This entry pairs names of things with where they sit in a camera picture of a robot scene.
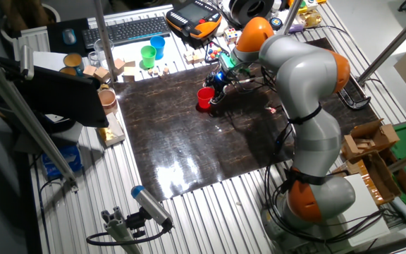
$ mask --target keyboard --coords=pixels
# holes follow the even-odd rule
[[[170,36],[170,29],[164,17],[145,18],[118,25],[107,26],[109,39],[114,45],[149,40],[153,36]],[[98,28],[83,30],[86,49],[93,49],[94,43],[99,39]]]

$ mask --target blue cup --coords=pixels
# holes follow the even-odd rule
[[[164,45],[166,40],[161,36],[155,36],[149,40],[149,43],[156,49],[156,60],[161,59],[164,56]]]

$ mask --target computer mouse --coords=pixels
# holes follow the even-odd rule
[[[76,36],[75,36],[75,31],[73,29],[65,29],[62,31],[62,39],[63,43],[67,45],[73,45],[76,43]]]

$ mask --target dice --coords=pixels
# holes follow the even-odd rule
[[[234,28],[227,29],[223,32],[223,38],[225,39],[226,44],[235,44],[240,36],[240,32],[236,31]]]

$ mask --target white paper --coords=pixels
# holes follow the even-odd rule
[[[63,58],[66,55],[67,54],[53,52],[34,52],[34,66],[47,68],[53,71],[59,71],[63,67],[65,67]]]

